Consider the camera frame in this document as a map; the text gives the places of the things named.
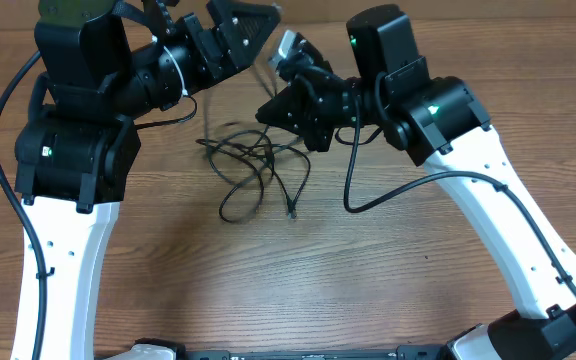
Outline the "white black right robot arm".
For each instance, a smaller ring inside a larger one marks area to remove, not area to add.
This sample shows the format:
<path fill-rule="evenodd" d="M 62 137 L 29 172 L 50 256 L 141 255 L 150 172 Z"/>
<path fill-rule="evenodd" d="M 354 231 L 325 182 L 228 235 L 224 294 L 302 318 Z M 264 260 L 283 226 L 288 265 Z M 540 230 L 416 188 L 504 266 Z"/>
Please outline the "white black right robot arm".
<path fill-rule="evenodd" d="M 346 25 L 359 74 L 337 76 L 300 33 L 286 31 L 270 67 L 286 87 L 261 123 L 325 152 L 341 128 L 372 125 L 456 203 L 499 268 L 514 309 L 443 345 L 402 345 L 397 359 L 563 359 L 576 352 L 576 254 L 518 177 L 491 118 L 456 77 L 431 77 L 409 17 L 369 8 Z"/>

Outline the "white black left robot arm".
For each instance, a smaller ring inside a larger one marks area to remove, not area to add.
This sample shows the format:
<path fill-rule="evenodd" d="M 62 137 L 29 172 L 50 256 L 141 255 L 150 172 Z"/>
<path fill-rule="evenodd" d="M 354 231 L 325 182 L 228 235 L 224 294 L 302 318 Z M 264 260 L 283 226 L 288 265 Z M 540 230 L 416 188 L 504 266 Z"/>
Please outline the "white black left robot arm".
<path fill-rule="evenodd" d="M 270 5 L 218 0 L 204 28 L 166 1 L 39 4 L 45 71 L 15 143 L 24 264 L 11 355 L 90 359 L 105 249 L 141 142 L 138 118 L 246 70 L 280 21 Z"/>

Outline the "black USB cable thick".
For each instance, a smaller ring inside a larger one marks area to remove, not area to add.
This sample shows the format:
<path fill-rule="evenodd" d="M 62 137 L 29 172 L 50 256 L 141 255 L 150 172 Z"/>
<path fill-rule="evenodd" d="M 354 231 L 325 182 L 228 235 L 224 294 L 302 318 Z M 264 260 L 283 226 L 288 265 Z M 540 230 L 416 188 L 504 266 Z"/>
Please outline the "black USB cable thick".
<path fill-rule="evenodd" d="M 204 137 L 197 139 L 196 143 L 205 148 L 205 158 L 212 171 L 224 182 L 231 186 L 218 207 L 219 218 L 228 224 L 241 224 L 255 217 L 261 208 L 266 190 L 264 171 L 272 168 L 273 160 L 272 142 L 268 136 L 269 127 L 259 129 L 242 129 L 227 135 L 221 139 L 211 139 L 208 131 Z M 235 160 L 243 165 L 250 174 L 236 180 L 226 175 L 216 164 L 215 157 L 224 155 L 230 160 Z M 228 216 L 226 207 L 228 202 L 251 182 L 255 182 L 258 189 L 256 200 L 252 207 L 243 215 Z"/>

